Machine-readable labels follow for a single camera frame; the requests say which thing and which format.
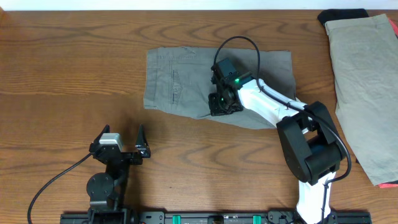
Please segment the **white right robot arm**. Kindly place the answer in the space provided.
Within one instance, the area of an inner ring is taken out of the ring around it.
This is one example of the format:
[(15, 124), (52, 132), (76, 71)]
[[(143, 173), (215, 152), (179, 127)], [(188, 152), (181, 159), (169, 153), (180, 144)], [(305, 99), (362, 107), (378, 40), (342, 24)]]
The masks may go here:
[(243, 109), (256, 112), (277, 128), (285, 161), (299, 182), (296, 211), (305, 223), (324, 223), (330, 217), (330, 185), (350, 156), (326, 106), (290, 99), (251, 73), (213, 74), (216, 92), (209, 95), (211, 115)]

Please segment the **beige khaki shorts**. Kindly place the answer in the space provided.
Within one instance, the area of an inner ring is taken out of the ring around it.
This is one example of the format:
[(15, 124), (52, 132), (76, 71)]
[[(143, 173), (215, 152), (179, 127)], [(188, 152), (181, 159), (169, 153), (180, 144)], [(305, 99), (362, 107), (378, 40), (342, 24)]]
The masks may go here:
[(373, 185), (397, 180), (397, 36), (385, 14), (328, 21), (336, 116)]

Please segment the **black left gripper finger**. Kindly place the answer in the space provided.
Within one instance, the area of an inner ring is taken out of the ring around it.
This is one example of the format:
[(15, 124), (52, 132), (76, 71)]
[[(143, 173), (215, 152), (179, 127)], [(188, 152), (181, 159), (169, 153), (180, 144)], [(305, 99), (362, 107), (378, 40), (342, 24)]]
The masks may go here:
[(100, 132), (100, 134), (94, 139), (93, 144), (99, 144), (102, 135), (109, 132), (110, 132), (110, 127), (108, 124), (106, 124), (103, 130)]
[(139, 126), (135, 147), (142, 158), (150, 158), (151, 151), (144, 132), (144, 125)]

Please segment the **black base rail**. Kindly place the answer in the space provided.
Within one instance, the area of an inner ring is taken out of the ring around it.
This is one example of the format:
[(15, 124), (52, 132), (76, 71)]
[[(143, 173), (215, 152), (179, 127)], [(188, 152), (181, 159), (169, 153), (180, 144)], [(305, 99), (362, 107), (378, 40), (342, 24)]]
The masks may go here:
[(138, 224), (289, 224), (303, 223), (295, 212), (271, 210), (266, 213), (164, 213), (142, 212), (128, 220), (122, 213), (93, 215), (63, 214), (60, 223), (138, 223)]

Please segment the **grey shorts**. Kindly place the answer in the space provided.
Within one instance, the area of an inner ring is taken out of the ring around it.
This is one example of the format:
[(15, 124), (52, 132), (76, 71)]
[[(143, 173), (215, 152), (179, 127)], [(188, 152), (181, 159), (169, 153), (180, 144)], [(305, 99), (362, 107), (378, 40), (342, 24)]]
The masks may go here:
[(209, 119), (248, 129), (272, 129), (273, 125), (251, 110), (212, 116), (208, 96), (214, 61), (230, 59), (239, 71), (260, 71), (260, 78), (289, 98), (296, 83), (289, 51), (256, 52), (250, 49), (161, 47), (147, 52), (144, 107), (193, 119)]

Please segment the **black garment in pile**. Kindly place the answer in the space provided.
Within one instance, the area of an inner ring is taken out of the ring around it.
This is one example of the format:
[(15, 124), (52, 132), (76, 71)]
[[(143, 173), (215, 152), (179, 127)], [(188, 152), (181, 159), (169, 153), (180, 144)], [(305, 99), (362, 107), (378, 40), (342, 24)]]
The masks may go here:
[(365, 9), (327, 9), (319, 13), (317, 19), (320, 24), (324, 26), (328, 21), (360, 19), (365, 17), (369, 17)]

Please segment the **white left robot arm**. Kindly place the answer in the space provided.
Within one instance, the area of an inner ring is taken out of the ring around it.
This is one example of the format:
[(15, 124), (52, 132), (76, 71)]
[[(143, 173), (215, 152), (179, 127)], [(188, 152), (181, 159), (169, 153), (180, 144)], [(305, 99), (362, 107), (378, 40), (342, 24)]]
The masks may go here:
[(137, 213), (123, 203), (130, 167), (139, 166), (151, 157), (143, 125), (139, 126), (135, 147), (134, 152), (123, 152), (121, 135), (111, 133), (109, 125), (90, 144), (90, 154), (104, 164), (106, 170), (87, 182), (88, 223), (139, 223)]

